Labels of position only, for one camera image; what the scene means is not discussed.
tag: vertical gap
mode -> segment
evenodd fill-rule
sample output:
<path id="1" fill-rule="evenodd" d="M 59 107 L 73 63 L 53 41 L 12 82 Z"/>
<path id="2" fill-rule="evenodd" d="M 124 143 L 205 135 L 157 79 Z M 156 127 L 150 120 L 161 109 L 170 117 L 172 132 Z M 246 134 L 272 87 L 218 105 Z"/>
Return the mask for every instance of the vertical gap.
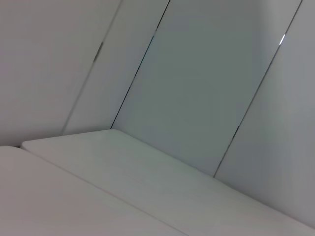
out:
<path id="1" fill-rule="evenodd" d="M 300 4 L 299 4 L 299 6 L 297 7 L 297 9 L 296 9 L 296 11 L 295 11 L 295 13 L 294 13 L 294 15 L 293 15 L 293 18 L 292 18 L 292 20 L 290 21 L 290 24 L 289 24 L 289 26 L 287 27 L 287 29 L 286 29 L 286 31 L 285 31 L 285 35 L 287 35 L 287 32 L 289 31 L 290 26 L 292 25 L 292 22 L 293 22 L 293 20 L 294 20 L 294 18 L 295 18 L 295 16 L 296 16 L 298 10 L 300 9 L 300 6 L 301 6 L 302 2 L 303 2 L 303 0 L 300 1 Z M 216 177 L 216 174 L 217 174 L 217 172 L 218 172 L 218 170 L 219 170 L 219 168 L 220 168 L 220 166 L 221 166 L 221 164 L 222 164 L 222 162 L 223 162 L 223 160 L 224 160 L 224 158 L 225 158 L 225 156 L 226 156 L 226 154 L 227 154 L 227 151 L 229 150 L 229 148 L 230 148 L 230 146 L 231 146 L 231 144 L 232 144 L 232 142 L 233 142 L 233 140 L 234 140 L 234 137 L 235 137 L 235 135 L 236 135 L 236 133 L 237 133 L 239 127 L 241 126 L 241 124 L 242 124 L 242 122 L 243 122 L 243 120 L 244 120 L 244 118 L 245 118 L 245 116 L 246 116 L 248 110 L 250 109 L 250 107 L 251 107 L 251 105 L 252 105 L 252 102 L 254 101 L 254 99 L 255 99 L 255 97 L 256 97 L 256 95 L 257 95 L 257 93 L 258 93 L 258 90 L 259 90 L 259 88 L 260 88 L 262 82 L 264 81 L 264 79 L 265 79 L 265 77 L 266 77 L 266 75 L 267 75 L 267 73 L 268 73 L 268 71 L 269 71 L 269 69 L 270 69 L 270 67 L 271 67 L 271 64 L 273 63 L 273 61 L 274 61 L 274 59 L 275 59 L 275 57 L 276 57 L 276 55 L 277 55 L 277 53 L 278 53 L 280 47 L 281 47 L 281 44 L 278 46 L 278 48 L 277 48 L 277 50 L 276 50 L 274 56 L 272 57 L 271 62 L 270 62 L 270 64 L 269 64 L 269 66 L 268 66 L 268 68 L 267 68 L 267 70 L 266 70 L 264 76 L 262 77 L 262 80 L 260 81 L 260 84 L 259 84 L 259 86 L 258 86 L 258 88 L 257 88 L 257 90 L 256 90 L 256 92 L 255 92 L 255 94 L 254 94 L 254 96 L 253 96 L 253 98 L 252 98 L 252 100 L 251 100 L 249 106 L 247 107 L 247 110 L 246 110 L 246 112 L 245 112 L 245 114 L 244 114 L 244 116 L 243 116 L 243 118 L 242 118 L 242 120 L 241 120 L 241 122 L 240 122 L 240 125 L 237 127 L 237 129 L 236 129 L 236 131 L 235 131 L 235 133 L 234 133 L 234 135 L 233 135 L 233 137 L 232 137 L 232 139 L 231 139 L 231 142 L 230 142 L 229 145 L 227 146 L 227 149 L 226 149 L 226 151 L 225 151 L 225 153 L 224 153 L 224 155 L 223 155 L 223 157 L 222 157 L 222 159 L 221 159 L 221 161 L 220 161 L 220 163 L 219 163 L 219 165 L 218 165 L 218 167 L 217 167 L 217 169 L 216 169 L 216 172 L 215 172 L 215 174 L 213 175 L 213 178 Z"/>
<path id="2" fill-rule="evenodd" d="M 100 45 L 100 47 L 99 47 L 99 49 L 98 49 L 98 51 L 97 51 L 97 54 L 96 54 L 96 56 L 95 56 L 95 58 L 94 58 L 94 60 L 93 60 L 93 62 L 92 62 L 92 65 L 90 66 L 89 72 L 88 72 L 88 74 L 87 74 L 87 76 L 86 76 L 86 78 L 85 78 L 85 80 L 84 80 L 84 82 L 83 82 L 83 84 L 82 84 L 82 86 L 81 86 L 81 88 L 80 88 L 80 90 L 79 90 L 79 93 L 78 93 L 78 95 L 77 95 L 77 97 L 76 97 L 76 99 L 75 99 L 75 101 L 74 101 L 74 103 L 73 103 L 73 105 L 72 105 L 72 107 L 71 107 L 71 109 L 70 109 L 70 112 L 69 112 L 69 114 L 68 114 L 68 116 L 67 116 L 67 119 L 65 120 L 65 123 L 64 123 L 64 125 L 63 125 L 63 128 L 61 129 L 61 135 L 64 134 L 64 131 L 65 131 L 65 129 L 66 129 L 66 127 L 67 127 L 67 125 L 68 125 L 68 123 L 69 123 L 69 121 L 70 121 L 70 118 L 71 118 L 71 116 L 72 116 L 72 113 L 73 113 L 75 107 L 76 107 L 77 104 L 78 104 L 78 101 L 79 101 L 79 99 L 80 99 L 80 97 L 81 97 L 81 95 L 82 95 L 82 92 L 83 92 L 83 90 L 84 90 L 84 88 L 85 88 L 85 86 L 86 86 L 86 84 L 87 84 L 87 82 L 88 82 L 88 80 L 89 80 L 91 71 L 92 71 L 92 69 L 93 69 L 93 67 L 94 67 L 94 64 L 95 64 L 95 61 L 96 61 L 96 59 L 97 59 L 97 57 L 98 57 L 98 54 L 100 53 L 100 51 L 101 51 L 101 49 L 102 49 L 103 43 L 106 41 L 107 35 L 108 35 L 109 31 L 110 31 L 111 28 L 112 28 L 112 25 L 113 25 L 113 23 L 114 23 L 114 21 L 115 21 L 115 19 L 116 19 L 116 16 L 117 16 L 117 14 L 118 14 L 118 11 L 119 11 L 120 7 L 122 6 L 123 1 L 124 1 L 124 0 L 120 0 L 119 4 L 118 4 L 118 6 L 117 6 L 117 9 L 116 9 L 115 14 L 114 14 L 114 16 L 113 16 L 113 18 L 112 18 L 112 20 L 111 20 L 109 26 L 108 26 L 108 29 L 107 29 L 106 34 L 105 34 L 105 36 L 104 36 L 104 39 L 103 39 L 103 41 L 102 41 L 102 43 L 101 43 L 101 45 Z"/>
<path id="3" fill-rule="evenodd" d="M 130 84 L 130 86 L 129 86 L 129 88 L 128 88 L 128 91 L 127 91 L 127 93 L 126 93 L 124 99 L 123 99 L 123 102 L 121 103 L 120 108 L 118 109 L 118 112 L 117 112 L 117 114 L 116 114 L 116 116 L 115 116 L 115 118 L 114 118 L 114 121 L 113 121 L 113 123 L 112 123 L 110 129 L 113 128 L 113 125 L 114 125 L 114 123 L 115 123 L 115 121 L 116 121 L 116 118 L 117 118 L 117 116 L 118 116 L 118 114 L 119 114 L 119 112 L 120 112 L 120 110 L 121 110 L 121 108 L 122 108 L 122 106 L 123 106 L 123 104 L 124 104 L 124 102 L 125 102 L 125 99 L 126 99 L 128 93 L 129 93 L 129 91 L 130 91 L 130 88 L 131 88 L 132 84 L 133 84 L 133 81 L 134 81 L 134 79 L 136 78 L 136 76 L 137 76 L 137 74 L 138 74 L 138 71 L 139 71 L 139 69 L 140 69 L 140 67 L 141 67 L 141 64 L 142 64 L 142 62 L 143 62 L 143 60 L 144 60 L 144 57 L 146 56 L 146 54 L 147 54 L 147 52 L 148 52 L 148 49 L 149 49 L 149 47 L 150 47 L 150 45 L 151 45 L 151 43 L 152 43 L 152 41 L 153 41 L 153 38 L 154 38 L 154 36 L 155 36 L 155 34 L 156 34 L 156 32 L 157 32 L 157 29 L 158 29 L 158 27 L 159 27 L 159 25 L 160 25 L 160 23 L 161 23 L 161 21 L 162 21 L 162 19 L 163 19 L 163 17 L 164 17 L 164 14 L 165 14 L 165 12 L 166 12 L 166 10 L 167 10 L 168 5 L 169 5 L 170 2 L 171 2 L 171 0 L 168 1 L 167 5 L 166 5 L 166 8 L 164 9 L 164 12 L 163 12 L 163 14 L 162 14 L 162 16 L 161 16 L 161 19 L 159 20 L 159 23 L 158 23 L 158 25 L 157 25 L 156 31 L 155 31 L 155 33 L 153 34 L 153 36 L 152 36 L 152 38 L 151 38 L 151 41 L 150 41 L 150 43 L 149 43 L 149 45 L 148 45 L 148 47 L 147 47 L 147 50 L 146 50 L 146 52 L 145 52 L 144 55 L 143 55 L 143 58 L 142 58 L 142 60 L 141 60 L 141 62 L 140 62 L 140 64 L 139 64 L 139 66 L 138 66 L 138 69 L 137 69 L 137 71 L 136 71 L 136 73 L 135 73 L 135 75 L 134 75 L 134 77 L 133 77 L 133 79 L 132 79 L 132 82 L 131 82 L 131 84 Z"/>

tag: white board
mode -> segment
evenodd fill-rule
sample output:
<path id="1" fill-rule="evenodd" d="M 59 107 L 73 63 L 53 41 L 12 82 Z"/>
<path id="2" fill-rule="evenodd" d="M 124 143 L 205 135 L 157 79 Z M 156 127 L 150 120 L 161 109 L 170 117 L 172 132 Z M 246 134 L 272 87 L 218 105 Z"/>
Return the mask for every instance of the white board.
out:
<path id="1" fill-rule="evenodd" d="M 24 150 L 0 158 L 2 236 L 184 236 Z"/>
<path id="2" fill-rule="evenodd" d="M 189 236 L 314 236 L 307 226 L 117 130 L 22 147 Z"/>
<path id="3" fill-rule="evenodd" d="M 217 178 L 315 228 L 315 2 L 303 1 Z"/>
<path id="4" fill-rule="evenodd" d="M 0 145 L 60 135 L 118 4 L 0 1 Z"/>
<path id="5" fill-rule="evenodd" d="M 167 3 L 123 1 L 65 134 L 111 127 Z"/>
<path id="6" fill-rule="evenodd" d="M 114 128 L 213 175 L 300 0 L 172 0 Z"/>

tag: white wall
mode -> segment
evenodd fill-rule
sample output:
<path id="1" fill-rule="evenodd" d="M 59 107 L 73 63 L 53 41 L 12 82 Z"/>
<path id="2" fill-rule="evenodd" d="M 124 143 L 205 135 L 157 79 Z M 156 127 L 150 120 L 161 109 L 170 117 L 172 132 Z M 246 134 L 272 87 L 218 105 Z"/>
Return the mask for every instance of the white wall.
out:
<path id="1" fill-rule="evenodd" d="M 0 145 L 61 134 L 118 4 L 0 1 Z"/>
<path id="2" fill-rule="evenodd" d="M 300 0 L 172 0 L 114 128 L 214 174 Z"/>
<path id="3" fill-rule="evenodd" d="M 315 228 L 315 2 L 304 0 L 217 178 Z"/>
<path id="4" fill-rule="evenodd" d="M 168 0 L 124 0 L 65 134 L 109 129 Z"/>

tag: white wall panel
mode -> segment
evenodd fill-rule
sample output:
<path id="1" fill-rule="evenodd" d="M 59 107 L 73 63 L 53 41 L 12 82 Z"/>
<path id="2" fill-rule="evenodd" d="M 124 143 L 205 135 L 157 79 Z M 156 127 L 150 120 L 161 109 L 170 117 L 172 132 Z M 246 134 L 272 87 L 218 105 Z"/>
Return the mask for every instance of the white wall panel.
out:
<path id="1" fill-rule="evenodd" d="M 167 3 L 123 1 L 65 134 L 111 127 Z"/>
<path id="2" fill-rule="evenodd" d="M 0 1 L 0 145 L 60 134 L 118 4 Z"/>
<path id="3" fill-rule="evenodd" d="M 114 128 L 214 174 L 300 0 L 172 0 Z"/>
<path id="4" fill-rule="evenodd" d="M 303 1 L 217 178 L 315 228 L 315 2 Z"/>

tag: white surface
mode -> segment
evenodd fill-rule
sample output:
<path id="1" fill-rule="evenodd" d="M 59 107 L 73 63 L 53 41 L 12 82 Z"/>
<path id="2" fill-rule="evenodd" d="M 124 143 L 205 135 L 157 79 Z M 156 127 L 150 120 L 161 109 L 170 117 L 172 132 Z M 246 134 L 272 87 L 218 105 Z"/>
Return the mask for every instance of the white surface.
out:
<path id="1" fill-rule="evenodd" d="M 23 143 L 189 236 L 310 236 L 315 231 L 120 131 Z"/>
<path id="2" fill-rule="evenodd" d="M 0 1 L 0 145 L 60 135 L 118 3 Z"/>
<path id="3" fill-rule="evenodd" d="M 217 175 L 313 228 L 314 12 L 303 1 Z"/>
<path id="4" fill-rule="evenodd" d="M 168 0 L 125 0 L 65 134 L 109 129 Z"/>
<path id="5" fill-rule="evenodd" d="M 0 160 L 2 236 L 183 235 L 24 150 Z"/>
<path id="6" fill-rule="evenodd" d="M 300 0 L 172 0 L 114 128 L 213 175 Z"/>

